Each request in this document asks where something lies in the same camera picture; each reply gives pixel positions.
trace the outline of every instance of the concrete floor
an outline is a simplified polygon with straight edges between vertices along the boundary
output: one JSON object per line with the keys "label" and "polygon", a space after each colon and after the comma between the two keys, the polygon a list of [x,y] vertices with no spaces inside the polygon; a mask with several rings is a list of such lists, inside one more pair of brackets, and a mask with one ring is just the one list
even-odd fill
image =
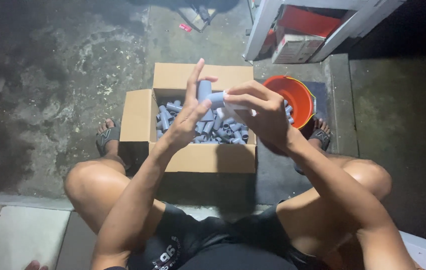
{"label": "concrete floor", "polygon": [[[246,1],[226,3],[203,33],[188,33],[167,0],[0,0],[0,193],[65,198],[68,170],[98,157],[96,126],[121,117],[127,91],[152,86],[155,62],[250,65],[241,57],[252,26]],[[320,64],[254,63],[257,79],[278,74],[325,82]],[[253,211],[250,176],[202,176],[192,197],[166,191],[181,190],[178,179],[198,175],[167,177],[160,198]]]}
{"label": "concrete floor", "polygon": [[350,61],[359,155],[392,176],[384,205],[426,238],[426,58]]}

